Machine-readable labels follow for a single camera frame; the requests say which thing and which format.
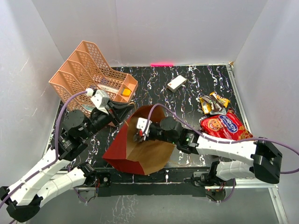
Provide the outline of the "red paper bag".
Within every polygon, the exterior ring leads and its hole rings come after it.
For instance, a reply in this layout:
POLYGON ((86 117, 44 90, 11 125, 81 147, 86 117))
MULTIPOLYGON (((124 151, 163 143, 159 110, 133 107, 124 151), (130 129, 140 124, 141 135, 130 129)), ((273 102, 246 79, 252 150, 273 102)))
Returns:
POLYGON ((164 168, 175 148, 159 140, 134 142, 138 118, 147 118, 153 106, 139 107, 122 126, 102 158, 123 173, 149 175, 164 168))

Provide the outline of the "yellow candy bar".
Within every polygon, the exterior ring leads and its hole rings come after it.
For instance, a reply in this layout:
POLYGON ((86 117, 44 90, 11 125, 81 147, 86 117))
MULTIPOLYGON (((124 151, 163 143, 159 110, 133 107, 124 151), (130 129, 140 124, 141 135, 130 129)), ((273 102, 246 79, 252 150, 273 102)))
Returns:
POLYGON ((207 103, 202 98, 199 98, 199 100, 200 100, 202 111, 204 112, 204 114, 210 114, 210 112, 212 111, 211 105, 209 103, 207 103))

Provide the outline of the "brown chocolate bar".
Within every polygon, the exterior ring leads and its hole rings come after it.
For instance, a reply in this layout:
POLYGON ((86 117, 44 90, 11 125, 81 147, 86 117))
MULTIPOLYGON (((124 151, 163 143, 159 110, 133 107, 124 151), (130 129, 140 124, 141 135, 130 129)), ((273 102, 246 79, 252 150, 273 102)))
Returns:
POLYGON ((206 103, 211 104, 211 105, 216 103, 215 98, 212 95, 202 96, 202 97, 200 97, 200 99, 205 101, 206 103))

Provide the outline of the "dark chocolate snack packet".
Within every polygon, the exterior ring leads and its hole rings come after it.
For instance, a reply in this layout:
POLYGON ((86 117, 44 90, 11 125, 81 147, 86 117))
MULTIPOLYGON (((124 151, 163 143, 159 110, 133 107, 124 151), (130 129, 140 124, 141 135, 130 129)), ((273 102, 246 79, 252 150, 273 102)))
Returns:
POLYGON ((217 98, 214 96, 209 96, 209 98, 212 112, 221 112, 225 110, 225 107, 217 100, 217 98))

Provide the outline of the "red cookie snack bag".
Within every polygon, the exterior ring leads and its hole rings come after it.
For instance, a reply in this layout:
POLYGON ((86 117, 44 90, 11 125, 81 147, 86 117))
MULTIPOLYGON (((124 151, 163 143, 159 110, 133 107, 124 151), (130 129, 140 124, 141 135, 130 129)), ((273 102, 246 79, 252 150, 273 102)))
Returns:
POLYGON ((229 109, 226 115, 214 115, 200 122, 201 130, 208 135, 229 140, 253 138, 234 110, 229 109))

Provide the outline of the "yellow m&m packet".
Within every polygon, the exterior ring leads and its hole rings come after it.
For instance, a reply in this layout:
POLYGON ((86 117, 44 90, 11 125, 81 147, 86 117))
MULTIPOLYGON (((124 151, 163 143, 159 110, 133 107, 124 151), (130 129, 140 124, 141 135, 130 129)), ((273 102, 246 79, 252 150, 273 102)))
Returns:
POLYGON ((227 108, 228 107, 228 105, 229 105, 229 103, 230 103, 230 100, 229 99, 227 99, 227 98, 225 98, 225 97, 223 97, 223 96, 221 96, 221 95, 219 95, 217 92, 212 92, 212 93, 210 93, 209 94, 210 96, 214 96, 217 100, 218 100, 218 102, 222 105, 222 106, 224 106, 225 108, 227 108))

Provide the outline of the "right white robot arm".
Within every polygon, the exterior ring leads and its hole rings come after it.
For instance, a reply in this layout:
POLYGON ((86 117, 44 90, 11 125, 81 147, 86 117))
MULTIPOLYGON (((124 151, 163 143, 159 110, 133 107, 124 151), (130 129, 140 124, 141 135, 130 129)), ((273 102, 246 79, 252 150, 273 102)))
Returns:
POLYGON ((160 140, 176 145, 186 154, 215 155, 230 162, 213 162, 209 173, 201 181, 206 186, 219 185, 231 179, 256 178, 265 183, 278 184, 282 153, 266 139, 236 142, 184 128, 173 117, 158 123, 149 122, 144 140, 160 140))

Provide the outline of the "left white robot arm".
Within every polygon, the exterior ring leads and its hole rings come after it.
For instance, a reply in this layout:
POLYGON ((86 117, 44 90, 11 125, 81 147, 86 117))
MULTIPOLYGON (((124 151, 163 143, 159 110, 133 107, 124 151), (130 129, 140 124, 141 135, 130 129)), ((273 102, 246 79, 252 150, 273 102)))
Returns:
POLYGON ((68 166, 86 148, 86 141, 113 122, 119 125, 134 108, 133 103, 109 101, 105 112, 94 108, 87 117, 81 110, 73 110, 55 131, 55 146, 16 183, 0 188, 1 205, 6 204, 9 216, 18 222, 34 217, 51 199, 77 186, 92 186, 96 171, 83 162, 67 174, 52 180, 62 168, 68 166))

